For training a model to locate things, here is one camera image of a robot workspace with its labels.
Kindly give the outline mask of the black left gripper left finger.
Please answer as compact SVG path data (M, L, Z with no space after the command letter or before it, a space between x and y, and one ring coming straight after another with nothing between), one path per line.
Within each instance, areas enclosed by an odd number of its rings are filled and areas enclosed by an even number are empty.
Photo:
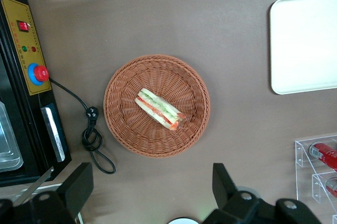
M29 201L32 223L75 223L93 187L92 164L84 162L56 190L43 191Z

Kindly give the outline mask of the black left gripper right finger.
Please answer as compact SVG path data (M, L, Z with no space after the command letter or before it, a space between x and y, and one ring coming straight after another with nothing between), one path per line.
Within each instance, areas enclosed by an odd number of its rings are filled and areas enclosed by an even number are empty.
M213 164L212 190L217 203L204 223L259 223L260 200L248 191L239 191L225 166Z

